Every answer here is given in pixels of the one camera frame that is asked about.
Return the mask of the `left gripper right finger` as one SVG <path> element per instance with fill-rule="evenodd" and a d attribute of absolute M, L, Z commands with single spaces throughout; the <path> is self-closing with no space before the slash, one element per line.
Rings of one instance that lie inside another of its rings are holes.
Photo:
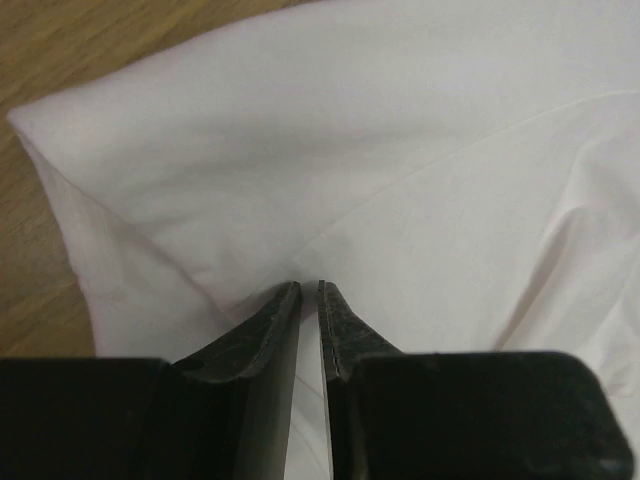
<path fill-rule="evenodd" d="M 318 284 L 317 313 L 326 380 L 347 380 L 362 358 L 402 354 L 353 312 L 332 282 Z"/>

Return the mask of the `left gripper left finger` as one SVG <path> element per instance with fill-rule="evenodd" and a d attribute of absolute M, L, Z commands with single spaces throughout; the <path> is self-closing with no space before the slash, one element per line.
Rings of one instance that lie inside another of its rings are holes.
<path fill-rule="evenodd" d="M 282 284 L 254 315 L 173 367 L 207 383 L 259 375 L 281 352 L 297 345 L 300 309 L 301 285 Z"/>

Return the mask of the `white printed t shirt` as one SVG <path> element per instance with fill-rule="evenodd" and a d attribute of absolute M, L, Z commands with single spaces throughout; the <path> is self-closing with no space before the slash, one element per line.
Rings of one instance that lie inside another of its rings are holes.
<path fill-rule="evenodd" d="M 317 1 L 8 120 L 96 354 L 2 362 L 3 478 L 638 477 L 637 2 Z M 326 380 L 322 280 L 402 354 Z"/>

